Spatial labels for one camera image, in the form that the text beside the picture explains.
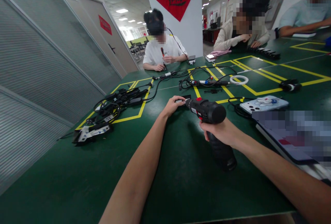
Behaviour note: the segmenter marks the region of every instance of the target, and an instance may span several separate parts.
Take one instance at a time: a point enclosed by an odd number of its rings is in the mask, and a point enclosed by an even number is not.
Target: white phone case
[[[256,111],[272,111],[287,107],[289,102],[275,96],[264,96],[252,101],[243,102],[240,107],[249,114]]]

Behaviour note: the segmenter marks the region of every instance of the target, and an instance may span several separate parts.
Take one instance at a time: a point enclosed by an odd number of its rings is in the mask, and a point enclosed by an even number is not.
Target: beige jacket
[[[218,34],[217,40],[214,44],[214,51],[225,51],[230,49],[231,46],[237,45],[240,41],[242,41],[241,36],[232,37],[233,32],[233,22],[232,18],[222,25],[220,33]],[[248,46],[250,46],[254,41],[258,40],[261,44],[265,44],[269,41],[270,34],[264,25],[264,20],[259,18],[258,21],[253,22],[253,35],[248,40]]]

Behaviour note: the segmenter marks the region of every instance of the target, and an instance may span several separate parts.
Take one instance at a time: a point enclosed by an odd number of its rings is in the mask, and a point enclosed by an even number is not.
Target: door handle
[[[113,51],[113,53],[116,54],[116,53],[114,52],[114,49],[116,49],[116,48],[112,48],[111,45],[110,45],[109,43],[108,43],[108,45],[109,45],[110,49]]]

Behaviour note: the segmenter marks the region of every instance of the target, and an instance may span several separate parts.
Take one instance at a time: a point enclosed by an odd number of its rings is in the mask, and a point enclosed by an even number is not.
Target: grey wall panel
[[[69,128],[0,92],[0,195]]]
[[[14,0],[105,92],[120,77],[63,0]]]
[[[76,123],[103,95],[4,0],[0,9],[0,84]]]

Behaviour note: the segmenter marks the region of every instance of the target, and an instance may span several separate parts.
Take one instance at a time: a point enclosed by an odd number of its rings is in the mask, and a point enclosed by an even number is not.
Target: cordless drill
[[[225,108],[216,102],[209,102],[206,99],[187,99],[186,106],[205,123],[218,124],[224,121],[227,112]],[[212,133],[207,132],[215,160],[223,171],[232,171],[237,166],[237,160],[233,154],[232,147],[225,145]]]

